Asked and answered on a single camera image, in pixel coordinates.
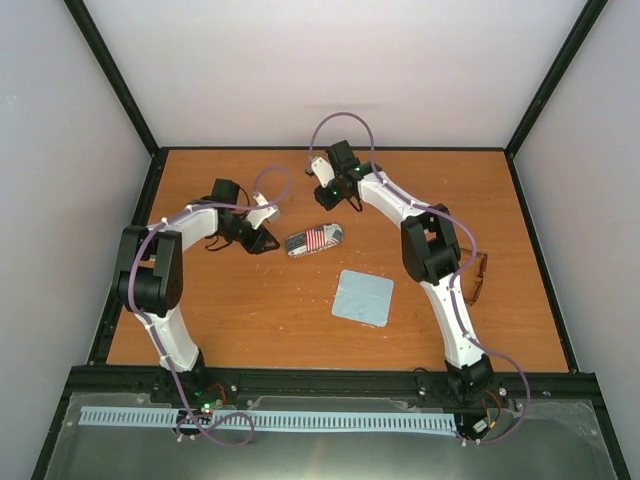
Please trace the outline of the flag print glasses case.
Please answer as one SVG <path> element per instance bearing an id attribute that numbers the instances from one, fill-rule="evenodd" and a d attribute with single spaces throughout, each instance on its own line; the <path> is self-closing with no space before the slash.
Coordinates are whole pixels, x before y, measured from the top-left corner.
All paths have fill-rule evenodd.
<path id="1" fill-rule="evenodd" d="M 344 231 L 337 223 L 325 223 L 291 235 L 285 241 L 285 251 L 292 258 L 315 254 L 338 246 Z"/>

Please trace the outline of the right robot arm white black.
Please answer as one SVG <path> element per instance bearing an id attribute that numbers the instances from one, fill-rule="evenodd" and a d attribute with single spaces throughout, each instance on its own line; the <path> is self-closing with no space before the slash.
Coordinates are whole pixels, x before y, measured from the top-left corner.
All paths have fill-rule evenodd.
<path id="1" fill-rule="evenodd" d="M 461 248 L 454 219 L 442 204 L 425 204 L 396 185 L 373 161 L 362 163 L 346 141 L 309 160 L 317 178 L 316 201 L 325 209 L 348 201 L 364 203 L 399 228 L 403 266 L 426 292 L 444 342 L 447 384 L 459 404 L 479 397 L 493 379 L 493 368 L 467 310 L 460 279 Z"/>

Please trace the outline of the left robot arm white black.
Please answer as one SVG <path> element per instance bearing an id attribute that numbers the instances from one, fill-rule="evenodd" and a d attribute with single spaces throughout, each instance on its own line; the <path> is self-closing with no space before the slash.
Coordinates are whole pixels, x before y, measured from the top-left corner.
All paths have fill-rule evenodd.
<path id="1" fill-rule="evenodd" d="M 254 255 L 279 247 L 265 227 L 278 217 L 277 203 L 256 191 L 241 206 L 237 203 L 241 191 L 236 182 L 218 179 L 210 195 L 155 224 L 129 225 L 121 235 L 112 292 L 144 326 L 160 366 L 176 373 L 172 388 L 186 402 L 206 395 L 208 378 L 204 355 L 192 340 L 180 308 L 184 252 L 215 237 L 237 242 Z"/>

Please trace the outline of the light blue cleaning cloth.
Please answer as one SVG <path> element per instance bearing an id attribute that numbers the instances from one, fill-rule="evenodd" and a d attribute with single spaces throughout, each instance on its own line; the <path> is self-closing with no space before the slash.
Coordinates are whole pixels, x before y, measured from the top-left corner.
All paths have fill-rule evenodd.
<path id="1" fill-rule="evenodd" d="M 332 305 L 333 316 L 373 327 L 388 323 L 394 282 L 372 274 L 343 270 Z"/>

